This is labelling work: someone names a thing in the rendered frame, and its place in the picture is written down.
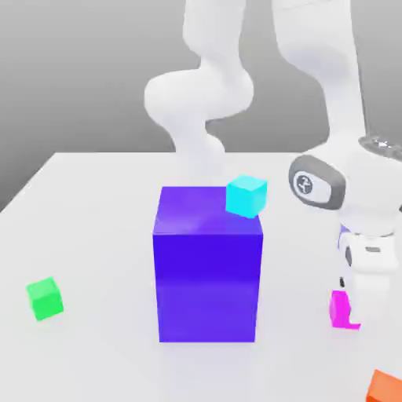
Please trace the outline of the small cyan cube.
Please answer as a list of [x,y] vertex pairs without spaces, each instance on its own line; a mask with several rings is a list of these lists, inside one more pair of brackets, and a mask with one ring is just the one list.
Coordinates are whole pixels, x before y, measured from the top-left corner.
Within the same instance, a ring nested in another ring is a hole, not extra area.
[[268,182],[239,175],[226,186],[225,210],[246,218],[255,218],[265,208]]

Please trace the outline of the small green cube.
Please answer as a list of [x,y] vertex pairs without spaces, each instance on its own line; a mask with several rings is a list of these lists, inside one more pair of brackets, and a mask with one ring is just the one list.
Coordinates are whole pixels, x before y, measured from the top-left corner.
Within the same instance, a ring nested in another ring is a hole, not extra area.
[[26,286],[35,319],[41,321],[64,311],[60,289],[51,276]]

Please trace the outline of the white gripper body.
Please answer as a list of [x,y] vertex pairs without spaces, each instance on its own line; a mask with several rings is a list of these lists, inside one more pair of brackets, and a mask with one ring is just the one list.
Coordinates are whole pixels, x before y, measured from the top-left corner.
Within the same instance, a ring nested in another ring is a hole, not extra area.
[[383,315],[388,303],[392,277],[391,274],[379,273],[348,274],[350,320],[353,323],[373,322]]

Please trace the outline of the small magenta cube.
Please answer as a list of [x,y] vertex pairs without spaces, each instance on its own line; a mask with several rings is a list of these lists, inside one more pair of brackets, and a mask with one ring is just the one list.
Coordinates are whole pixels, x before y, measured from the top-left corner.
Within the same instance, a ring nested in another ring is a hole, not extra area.
[[360,323],[349,321],[351,306],[345,291],[332,291],[329,305],[329,315],[332,327],[358,331]]

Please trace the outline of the large orange box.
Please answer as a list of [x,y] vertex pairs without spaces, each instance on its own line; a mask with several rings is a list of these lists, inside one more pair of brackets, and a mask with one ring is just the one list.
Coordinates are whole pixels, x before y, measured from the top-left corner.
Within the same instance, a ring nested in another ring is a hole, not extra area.
[[402,402],[402,379],[375,370],[365,402]]

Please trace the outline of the large purple box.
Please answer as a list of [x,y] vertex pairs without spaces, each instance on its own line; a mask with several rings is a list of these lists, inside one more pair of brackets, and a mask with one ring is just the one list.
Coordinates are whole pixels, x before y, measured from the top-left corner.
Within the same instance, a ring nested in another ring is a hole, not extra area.
[[258,217],[225,188],[164,186],[152,233],[159,340],[254,342],[263,249]]

